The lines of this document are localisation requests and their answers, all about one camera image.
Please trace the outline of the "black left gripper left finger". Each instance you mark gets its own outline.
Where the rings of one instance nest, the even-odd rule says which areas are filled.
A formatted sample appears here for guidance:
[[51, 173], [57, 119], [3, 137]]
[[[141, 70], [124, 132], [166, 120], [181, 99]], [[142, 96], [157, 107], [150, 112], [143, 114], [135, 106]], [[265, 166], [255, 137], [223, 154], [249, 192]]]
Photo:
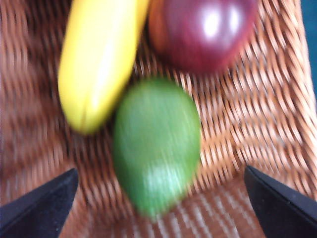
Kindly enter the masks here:
[[0, 208], [2, 238], [57, 238], [79, 183], [75, 168]]

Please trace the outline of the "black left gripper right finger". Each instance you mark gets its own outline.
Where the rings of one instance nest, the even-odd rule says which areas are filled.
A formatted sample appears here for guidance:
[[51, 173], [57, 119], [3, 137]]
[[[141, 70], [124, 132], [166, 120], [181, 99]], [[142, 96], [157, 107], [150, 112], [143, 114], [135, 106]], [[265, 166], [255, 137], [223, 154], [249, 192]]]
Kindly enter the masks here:
[[244, 170], [249, 200], [267, 238], [315, 238], [317, 202], [252, 166]]

